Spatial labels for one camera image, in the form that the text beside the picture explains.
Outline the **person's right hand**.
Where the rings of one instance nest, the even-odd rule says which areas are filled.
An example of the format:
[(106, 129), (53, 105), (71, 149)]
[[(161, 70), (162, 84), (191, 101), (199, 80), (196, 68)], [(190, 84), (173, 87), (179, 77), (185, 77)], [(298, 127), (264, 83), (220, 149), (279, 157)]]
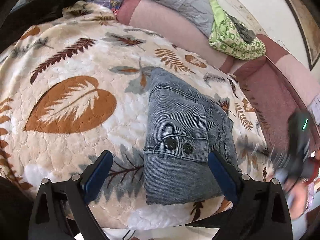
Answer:
[(288, 192), (292, 199), (291, 204), (288, 205), (290, 217), (296, 220), (311, 207), (315, 195), (314, 183), (288, 179), (284, 184), (284, 191)]

